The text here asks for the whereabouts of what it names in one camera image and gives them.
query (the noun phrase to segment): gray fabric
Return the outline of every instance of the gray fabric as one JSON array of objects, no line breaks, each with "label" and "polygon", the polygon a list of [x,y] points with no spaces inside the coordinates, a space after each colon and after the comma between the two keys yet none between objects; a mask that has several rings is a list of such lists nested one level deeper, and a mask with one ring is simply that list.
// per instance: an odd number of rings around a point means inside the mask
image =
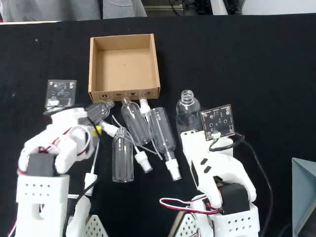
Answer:
[{"label": "gray fabric", "polygon": [[[4,22],[101,19],[98,0],[0,0]],[[103,18],[146,16],[141,0],[103,0]]]},{"label": "gray fabric", "polygon": [[103,0],[103,19],[147,16],[141,0]]}]

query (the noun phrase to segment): yellow part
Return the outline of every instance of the yellow part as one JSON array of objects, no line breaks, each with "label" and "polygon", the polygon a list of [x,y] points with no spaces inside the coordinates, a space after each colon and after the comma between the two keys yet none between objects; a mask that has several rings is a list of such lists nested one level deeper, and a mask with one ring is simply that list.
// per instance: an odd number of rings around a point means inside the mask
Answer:
[{"label": "yellow part", "polygon": [[[96,125],[96,127],[97,127],[97,130],[98,130],[99,134],[101,134],[102,127],[100,125]],[[94,137],[98,136],[98,134],[96,133],[95,129],[92,131],[92,136],[94,136]]]}]

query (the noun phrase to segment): black fabric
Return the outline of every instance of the black fabric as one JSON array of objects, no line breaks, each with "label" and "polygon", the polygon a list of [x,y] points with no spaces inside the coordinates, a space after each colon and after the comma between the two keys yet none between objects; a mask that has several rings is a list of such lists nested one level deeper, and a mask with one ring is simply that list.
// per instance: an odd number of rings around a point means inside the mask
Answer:
[{"label": "black fabric", "polygon": [[[166,108],[176,134],[175,106],[191,89],[204,108],[231,103],[236,130],[256,150],[275,193],[267,236],[291,218],[291,158],[314,160],[316,120],[316,15],[173,17],[0,26],[0,236],[16,217],[16,168],[26,140],[48,124],[42,115],[48,79],[78,80],[76,102],[87,103],[89,38],[154,33],[161,96],[152,107]],[[113,109],[119,115],[120,103]],[[159,198],[191,199],[198,194],[178,148],[182,179],[173,182],[164,162],[149,156],[153,171],[135,164],[135,180],[111,181],[111,138],[103,136],[91,212],[109,235],[167,236],[176,211]],[[257,190],[260,221],[268,210],[268,189],[251,152],[235,157]],[[70,193],[83,189],[92,159],[70,170]]]}]

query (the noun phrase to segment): printed symbol on box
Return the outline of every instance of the printed symbol on box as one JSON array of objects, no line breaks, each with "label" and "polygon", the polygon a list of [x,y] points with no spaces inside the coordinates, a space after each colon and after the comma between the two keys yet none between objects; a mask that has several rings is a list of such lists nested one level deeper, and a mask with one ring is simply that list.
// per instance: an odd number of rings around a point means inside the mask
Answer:
[{"label": "printed symbol on box", "polygon": [[128,96],[129,97],[138,97],[138,92],[129,92]]},{"label": "printed symbol on box", "polygon": [[144,91],[144,92],[143,92],[143,96],[148,96],[148,95],[151,95],[151,94],[152,94],[151,91]]},{"label": "printed symbol on box", "polygon": [[123,98],[124,94],[123,93],[116,93],[114,94],[114,98]]},{"label": "printed symbol on box", "polygon": [[102,95],[99,95],[100,99],[102,100],[106,100],[106,99],[109,99],[110,98],[110,94],[102,94]]}]

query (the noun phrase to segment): robotic hand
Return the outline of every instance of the robotic hand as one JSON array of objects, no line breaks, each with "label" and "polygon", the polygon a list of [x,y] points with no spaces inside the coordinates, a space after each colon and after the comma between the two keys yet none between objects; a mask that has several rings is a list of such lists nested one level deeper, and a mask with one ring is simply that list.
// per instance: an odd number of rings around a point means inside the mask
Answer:
[{"label": "robotic hand", "polygon": [[[86,117],[84,108],[55,113],[52,124],[25,143],[18,167],[16,237],[62,236],[69,189],[65,173],[76,161],[90,158],[99,142],[92,126],[79,124]],[[39,212],[43,204],[44,216]],[[90,201],[83,197],[79,204],[81,211],[76,208],[79,215],[75,213],[74,220],[84,225]],[[67,236],[74,236],[71,232],[84,236],[82,225],[71,225]]]},{"label": "robotic hand", "polygon": [[[243,165],[233,157],[233,149],[220,152],[210,152],[209,147],[212,141],[206,141],[204,131],[188,131],[181,134],[183,152],[190,166],[196,187],[204,193],[210,202],[211,209],[221,209],[221,213],[213,215],[195,214],[196,224],[202,237],[257,237],[260,229],[258,209],[252,204],[256,199],[256,189],[249,179]],[[223,147],[231,144],[230,138],[220,138],[215,147]],[[234,193],[230,193],[232,198],[224,199],[223,191],[215,182],[219,179],[224,184],[240,184],[246,189],[246,204],[248,210],[238,210],[226,212],[225,206],[234,205]],[[191,207],[198,210],[206,210],[202,200],[194,201]]]}]

